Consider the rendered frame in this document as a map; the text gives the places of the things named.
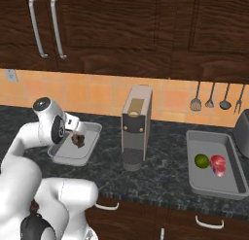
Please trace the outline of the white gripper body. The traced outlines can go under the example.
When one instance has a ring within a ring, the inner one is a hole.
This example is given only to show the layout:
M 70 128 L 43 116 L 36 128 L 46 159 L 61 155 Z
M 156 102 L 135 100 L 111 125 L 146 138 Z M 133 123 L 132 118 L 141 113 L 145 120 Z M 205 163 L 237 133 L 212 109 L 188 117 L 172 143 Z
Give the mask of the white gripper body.
M 79 119 L 74 120 L 73 132 L 79 135 L 86 135 L 87 128 L 85 123 L 83 121 L 80 121 Z

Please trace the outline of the grey tupperware tray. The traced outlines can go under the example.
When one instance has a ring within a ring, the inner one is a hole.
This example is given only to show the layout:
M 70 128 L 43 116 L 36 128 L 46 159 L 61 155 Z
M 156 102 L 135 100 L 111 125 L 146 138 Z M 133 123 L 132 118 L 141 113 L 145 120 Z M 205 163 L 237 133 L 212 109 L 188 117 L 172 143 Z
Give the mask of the grey tupperware tray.
M 98 141 L 102 125 L 96 122 L 84 121 L 87 133 L 85 145 L 81 148 L 75 146 L 71 140 L 72 132 L 66 131 L 62 141 L 58 145 L 49 147 L 48 155 L 57 164 L 84 166 L 89 161 L 89 157 Z
M 194 193 L 235 200 L 249 196 L 249 187 L 230 135 L 188 130 L 186 141 L 189 182 Z M 198 168 L 195 164 L 197 154 L 205 154 L 208 158 L 221 155 L 226 160 L 225 174 L 219 177 L 210 166 Z

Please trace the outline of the green lime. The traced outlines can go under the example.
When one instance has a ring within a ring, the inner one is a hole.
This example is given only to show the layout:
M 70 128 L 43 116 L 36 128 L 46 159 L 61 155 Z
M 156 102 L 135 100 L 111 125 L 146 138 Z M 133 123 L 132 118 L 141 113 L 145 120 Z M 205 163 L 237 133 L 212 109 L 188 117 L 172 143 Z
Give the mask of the green lime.
M 209 158 L 205 154 L 197 154 L 195 157 L 195 165 L 198 168 L 205 169 L 209 166 Z

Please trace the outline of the grey coffee machine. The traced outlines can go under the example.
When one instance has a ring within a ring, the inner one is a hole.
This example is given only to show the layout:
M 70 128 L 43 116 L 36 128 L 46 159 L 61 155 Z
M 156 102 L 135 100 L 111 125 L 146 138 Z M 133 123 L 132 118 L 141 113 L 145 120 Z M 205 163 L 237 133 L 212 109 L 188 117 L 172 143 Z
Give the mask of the grey coffee machine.
M 153 89 L 139 85 L 130 89 L 122 110 L 122 161 L 126 171 L 137 171 L 146 159 L 150 136 Z

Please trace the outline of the dark wood drawer front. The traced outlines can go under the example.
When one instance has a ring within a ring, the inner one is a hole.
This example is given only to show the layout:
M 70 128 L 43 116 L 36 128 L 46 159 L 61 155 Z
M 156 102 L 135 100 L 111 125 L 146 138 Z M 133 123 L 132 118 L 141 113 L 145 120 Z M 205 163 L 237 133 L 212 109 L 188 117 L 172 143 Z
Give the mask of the dark wood drawer front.
M 137 202 L 123 201 L 100 196 L 97 204 L 116 206 L 116 211 L 105 211 L 95 206 L 86 210 L 89 226 L 99 240 L 160 240 L 160 229 L 166 226 L 157 221 L 157 208 Z
M 166 235 L 170 240 L 249 240 L 249 222 L 172 210 Z

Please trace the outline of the dark wood cupboard door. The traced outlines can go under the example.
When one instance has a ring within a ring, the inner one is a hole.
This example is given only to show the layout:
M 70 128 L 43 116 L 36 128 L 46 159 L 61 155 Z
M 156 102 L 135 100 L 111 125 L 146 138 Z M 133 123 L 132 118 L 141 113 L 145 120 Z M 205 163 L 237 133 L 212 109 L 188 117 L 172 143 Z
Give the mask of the dark wood cupboard door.
M 46 0 L 36 0 L 34 9 L 41 43 L 48 58 L 42 58 L 38 52 L 28 0 L 0 0 L 0 68 L 57 70 Z
M 47 0 L 51 12 L 51 0 Z M 177 0 L 57 0 L 62 72 L 165 78 Z
M 178 0 L 171 75 L 249 84 L 249 0 Z

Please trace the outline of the dark slotted spatula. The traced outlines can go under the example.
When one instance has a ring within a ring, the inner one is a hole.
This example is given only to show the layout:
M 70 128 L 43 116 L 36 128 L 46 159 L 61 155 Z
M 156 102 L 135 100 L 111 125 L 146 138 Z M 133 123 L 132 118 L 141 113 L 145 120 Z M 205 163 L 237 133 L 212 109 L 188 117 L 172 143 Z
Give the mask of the dark slotted spatula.
M 198 98 L 199 89 L 200 89 L 200 84 L 197 84 L 196 97 L 191 101 L 191 104 L 190 104 L 190 109 L 194 112 L 199 112 L 201 110 L 201 101 Z

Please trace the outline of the dark hanging skimmer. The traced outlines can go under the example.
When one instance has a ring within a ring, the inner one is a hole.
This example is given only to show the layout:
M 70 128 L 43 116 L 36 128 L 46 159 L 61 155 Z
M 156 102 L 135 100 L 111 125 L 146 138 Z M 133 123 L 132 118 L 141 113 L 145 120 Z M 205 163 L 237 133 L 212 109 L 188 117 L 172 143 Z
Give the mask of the dark hanging skimmer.
M 214 107 L 214 103 L 213 103 L 214 88 L 215 88 L 215 84 L 212 84 L 209 99 L 205 102 L 205 106 L 207 108 L 213 108 Z

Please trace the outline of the dark hanging ladle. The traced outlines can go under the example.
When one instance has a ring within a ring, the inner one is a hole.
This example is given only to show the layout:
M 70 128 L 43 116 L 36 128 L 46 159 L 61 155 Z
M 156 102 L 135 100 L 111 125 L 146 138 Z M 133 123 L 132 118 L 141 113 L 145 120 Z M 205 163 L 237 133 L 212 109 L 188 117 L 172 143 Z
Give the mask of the dark hanging ladle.
M 224 99 L 220 102 L 220 108 L 222 110 L 228 110 L 231 107 L 231 103 L 227 100 L 229 90 L 230 90 L 230 85 L 227 85 Z

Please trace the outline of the dark grey toaster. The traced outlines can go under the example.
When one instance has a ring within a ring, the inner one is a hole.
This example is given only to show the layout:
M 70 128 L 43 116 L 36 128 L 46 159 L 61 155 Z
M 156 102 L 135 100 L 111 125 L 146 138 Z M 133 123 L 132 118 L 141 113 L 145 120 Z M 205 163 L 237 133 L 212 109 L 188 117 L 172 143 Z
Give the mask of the dark grey toaster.
M 240 153 L 249 158 L 249 109 L 241 113 L 232 134 Z

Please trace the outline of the dark hanging meat fork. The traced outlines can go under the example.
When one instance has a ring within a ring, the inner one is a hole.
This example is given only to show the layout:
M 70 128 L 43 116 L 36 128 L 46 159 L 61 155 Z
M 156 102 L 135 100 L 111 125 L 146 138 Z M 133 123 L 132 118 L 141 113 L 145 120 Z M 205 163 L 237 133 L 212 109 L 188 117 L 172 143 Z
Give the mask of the dark hanging meat fork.
M 239 97 L 236 101 L 235 107 L 234 107 L 234 111 L 233 113 L 235 114 L 236 112 L 240 113 L 240 109 L 241 109 L 241 104 L 242 104 L 242 96 L 244 93 L 244 89 L 245 89 L 245 85 L 242 86 L 242 89 L 240 91 Z

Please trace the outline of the grey wall outlet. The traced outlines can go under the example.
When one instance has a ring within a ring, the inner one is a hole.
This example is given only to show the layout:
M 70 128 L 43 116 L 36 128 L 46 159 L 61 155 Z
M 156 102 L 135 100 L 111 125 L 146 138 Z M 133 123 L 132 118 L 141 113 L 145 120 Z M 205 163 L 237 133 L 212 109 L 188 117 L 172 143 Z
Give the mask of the grey wall outlet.
M 9 83 L 16 83 L 18 81 L 15 69 L 5 69 L 5 74 Z

